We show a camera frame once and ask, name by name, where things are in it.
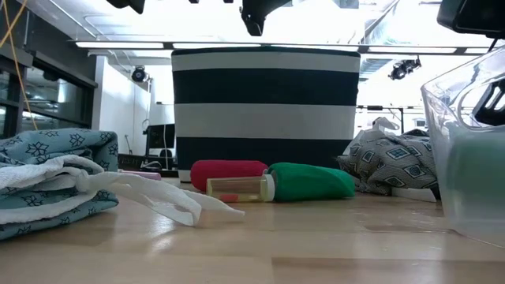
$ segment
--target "green cylinder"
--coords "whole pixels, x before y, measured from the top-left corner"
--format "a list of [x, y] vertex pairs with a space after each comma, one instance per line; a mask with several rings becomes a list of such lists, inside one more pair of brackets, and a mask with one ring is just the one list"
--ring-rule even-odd
[[275, 202], [337, 200], [354, 196], [353, 178], [342, 170], [295, 163], [268, 168], [275, 180]]

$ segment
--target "black and white striped basket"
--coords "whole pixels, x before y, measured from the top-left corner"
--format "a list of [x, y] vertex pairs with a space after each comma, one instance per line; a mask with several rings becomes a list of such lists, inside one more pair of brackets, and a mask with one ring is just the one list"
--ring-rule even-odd
[[360, 55], [237, 47], [172, 54], [179, 177], [201, 159], [337, 167], [353, 139]]

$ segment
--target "spotlight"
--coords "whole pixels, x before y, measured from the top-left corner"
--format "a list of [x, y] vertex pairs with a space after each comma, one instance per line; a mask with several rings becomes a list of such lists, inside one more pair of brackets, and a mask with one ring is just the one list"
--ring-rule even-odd
[[47, 72], [47, 71], [44, 71], [44, 73], [42, 73], [42, 78], [49, 80], [51, 82], [56, 82], [59, 79], [58, 76], [54, 75], [51, 72]]
[[145, 66], [135, 66], [135, 70], [132, 73], [132, 80], [139, 83], [149, 80], [149, 74], [145, 72]]
[[422, 67], [422, 65], [419, 56], [417, 56], [415, 60], [401, 60], [393, 65], [393, 71], [387, 76], [392, 80], [401, 80], [405, 78], [407, 74], [411, 74], [415, 69], [420, 67]]
[[241, 17], [251, 36], [261, 36], [267, 15], [290, 0], [243, 0]]
[[112, 6], [122, 9], [132, 7], [135, 12], [142, 14], [144, 12], [145, 0], [107, 0]]

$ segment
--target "wooden table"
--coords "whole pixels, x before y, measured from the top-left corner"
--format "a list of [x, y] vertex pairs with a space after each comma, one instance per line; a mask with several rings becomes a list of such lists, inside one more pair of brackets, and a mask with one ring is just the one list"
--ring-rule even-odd
[[359, 195], [235, 204], [244, 222], [179, 226], [120, 199], [0, 242], [2, 283], [504, 283], [505, 250], [447, 229], [440, 204]]

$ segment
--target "camera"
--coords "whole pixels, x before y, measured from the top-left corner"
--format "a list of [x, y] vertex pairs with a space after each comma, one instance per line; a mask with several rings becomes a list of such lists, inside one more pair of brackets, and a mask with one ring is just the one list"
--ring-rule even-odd
[[149, 74], [145, 72], [145, 66], [135, 66], [135, 70], [132, 72], [132, 80], [138, 83], [149, 80]]
[[419, 56], [415, 60], [401, 60], [393, 65], [393, 71], [391, 74], [387, 75], [391, 80], [401, 80], [405, 78], [407, 74], [411, 74], [415, 69], [420, 68], [421, 60]]

